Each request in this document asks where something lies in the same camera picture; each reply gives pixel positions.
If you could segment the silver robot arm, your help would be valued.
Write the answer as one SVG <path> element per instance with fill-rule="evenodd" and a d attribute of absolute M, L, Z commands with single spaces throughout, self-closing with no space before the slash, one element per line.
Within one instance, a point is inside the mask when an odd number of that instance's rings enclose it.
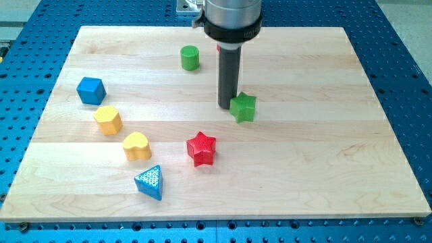
<path fill-rule="evenodd" d="M 259 34 L 262 21 L 261 0 L 206 0 L 192 27 L 202 26 L 220 48 L 236 50 Z"/>

